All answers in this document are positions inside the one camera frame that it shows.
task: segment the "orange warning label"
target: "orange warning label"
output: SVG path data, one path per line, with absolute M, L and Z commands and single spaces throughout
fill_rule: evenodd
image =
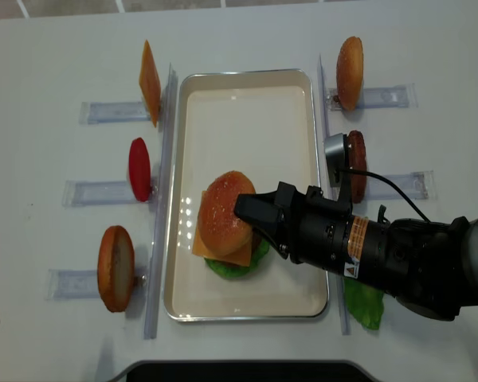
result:
M 368 219 L 359 216 L 354 217 L 351 234 L 349 235 L 349 241 L 347 243 L 347 253 L 355 263 L 359 263 L 359 260 L 361 259 L 367 226 Z

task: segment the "white table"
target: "white table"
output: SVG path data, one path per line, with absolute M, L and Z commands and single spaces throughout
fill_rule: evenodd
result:
M 143 40 L 161 80 L 196 72 L 301 68 L 319 54 L 330 85 L 346 37 L 362 38 L 365 86 L 416 84 L 419 108 L 330 117 L 331 132 L 363 131 L 371 170 L 434 170 L 429 217 L 478 217 L 478 2 L 344 2 L 0 21 L 0 380 L 109 380 L 151 360 L 347 360 L 390 381 L 478 380 L 478 308 L 454 322 L 417 316 L 385 298 L 378 333 L 340 333 L 331 301 L 307 322 L 181 325 L 144 310 L 110 314 L 99 300 L 43 299 L 49 268 L 92 269 L 104 229 L 122 224 L 143 262 L 153 218 L 145 205 L 64 210 L 67 179 L 124 179 L 133 138 L 155 159 L 149 123 L 82 127 L 84 100 L 139 99 Z M 315 101 L 319 101 L 315 92 Z M 318 110 L 317 123 L 320 122 Z M 415 216 L 401 201 L 388 217 Z M 379 203 L 360 208 L 376 216 Z

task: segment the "black object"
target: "black object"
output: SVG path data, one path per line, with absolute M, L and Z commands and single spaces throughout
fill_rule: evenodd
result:
M 390 224 L 385 211 L 379 222 L 354 216 L 346 172 L 337 201 L 280 182 L 273 193 L 239 195 L 234 209 L 284 259 L 349 275 L 425 317 L 452 321 L 462 306 L 478 306 L 478 220 Z
M 372 382 L 352 364 L 341 362 L 173 362 L 135 367 L 127 382 Z

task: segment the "bun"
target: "bun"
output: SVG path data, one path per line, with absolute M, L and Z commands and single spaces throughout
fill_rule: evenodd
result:
M 124 312 L 135 281 L 135 250 L 127 231 L 108 228 L 101 240 L 97 262 L 97 288 L 111 312 Z
M 356 108 L 363 82 L 363 46 L 358 37 L 349 37 L 340 49 L 336 62 L 336 85 L 342 107 Z
M 349 166 L 354 170 L 366 171 L 366 149 L 363 134 L 351 131 L 347 137 Z M 366 176 L 351 174 L 351 196 L 353 203 L 361 203 L 365 197 Z
M 252 239 L 251 226 L 233 213 L 240 193 L 255 193 L 255 188 L 243 173 L 230 171 L 217 178 L 202 197 L 198 230 L 215 255 L 225 257 Z

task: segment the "black cable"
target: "black cable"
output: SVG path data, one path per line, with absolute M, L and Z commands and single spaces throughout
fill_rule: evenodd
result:
M 393 187 L 395 191 L 397 191 L 401 197 L 404 198 L 404 200 L 409 203 L 409 205 L 416 211 L 416 213 L 421 216 L 421 218 L 426 221 L 427 223 L 430 223 L 430 219 L 425 216 L 425 214 L 409 199 L 407 195 L 404 194 L 404 192 L 397 186 L 395 185 L 390 179 L 387 179 L 385 177 L 382 177 L 381 175 L 377 175 L 376 173 L 371 173 L 370 171 L 361 171 L 361 170 L 353 170 L 353 169 L 338 169 L 338 171 L 342 173 L 353 173 L 355 175 L 365 175 L 367 177 L 374 177 L 375 179 L 378 179 L 379 181 L 383 181 L 387 185 L 390 185 Z

